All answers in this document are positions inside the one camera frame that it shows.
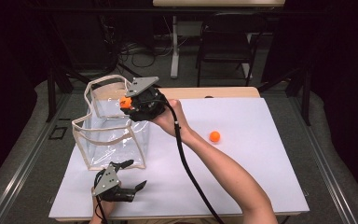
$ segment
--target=table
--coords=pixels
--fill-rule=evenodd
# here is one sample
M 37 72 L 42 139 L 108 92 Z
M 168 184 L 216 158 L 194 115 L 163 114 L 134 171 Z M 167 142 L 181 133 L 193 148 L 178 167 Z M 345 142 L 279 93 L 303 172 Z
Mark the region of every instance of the table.
M 160 89 L 167 98 L 181 99 L 188 122 L 201 136 L 217 129 L 216 144 L 241 164 L 270 197 L 277 215 L 297 215 L 309 208 L 286 155 L 266 102 L 256 88 Z M 212 177 L 200 159 L 184 146 L 193 175 L 220 216 L 241 214 L 237 204 Z M 115 219 L 211 217 L 186 175 L 176 141 L 158 126 L 150 126 L 146 169 L 118 172 L 123 188 L 147 180 L 133 203 L 119 203 Z M 73 155 L 49 217 L 59 221 L 87 220 L 92 215 L 90 187 L 96 172 L 88 171 L 80 151 Z
M 283 7 L 285 0 L 153 0 L 155 7 Z M 172 20 L 172 66 L 171 78 L 178 78 L 179 48 L 178 48 L 178 21 L 176 16 Z M 249 65 L 243 64 L 246 75 Z

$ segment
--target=wooden desk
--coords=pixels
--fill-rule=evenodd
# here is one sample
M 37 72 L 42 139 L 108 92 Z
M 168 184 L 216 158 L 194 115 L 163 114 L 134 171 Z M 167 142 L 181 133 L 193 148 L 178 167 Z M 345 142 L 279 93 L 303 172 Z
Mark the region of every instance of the wooden desk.
M 153 0 L 155 7 L 283 7 L 285 0 Z M 192 30 L 200 27 L 189 25 Z M 172 20 L 172 66 L 171 78 L 178 78 L 179 48 L 178 48 L 178 21 L 176 16 Z M 249 65 L 243 64 L 242 69 L 246 75 Z
M 270 197 L 277 215 L 297 215 L 309 208 L 287 158 L 264 99 L 255 88 L 161 89 L 167 98 L 182 99 L 190 125 L 207 137 L 222 134 L 218 148 L 241 164 Z M 200 159 L 184 146 L 193 175 L 220 216 L 238 216 L 237 204 L 213 178 Z M 90 187 L 96 172 L 88 171 L 74 148 L 49 217 L 59 221 L 87 220 L 92 215 Z M 146 168 L 121 170 L 124 188 L 147 180 L 133 203 L 119 203 L 114 219 L 211 217 L 180 161 L 176 141 L 157 125 L 150 126 Z

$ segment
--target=black chair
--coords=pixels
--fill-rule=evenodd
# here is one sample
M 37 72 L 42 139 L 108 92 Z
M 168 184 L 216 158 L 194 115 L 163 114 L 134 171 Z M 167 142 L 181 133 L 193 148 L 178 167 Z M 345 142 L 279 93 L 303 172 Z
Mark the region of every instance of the black chair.
M 201 26 L 200 48 L 197 55 L 198 71 L 197 86 L 200 79 L 246 79 L 249 85 L 250 74 L 260 36 L 267 27 L 267 21 L 259 14 L 240 12 L 218 12 L 208 17 Z M 205 63 L 242 63 L 249 64 L 247 76 L 201 77 L 201 62 Z

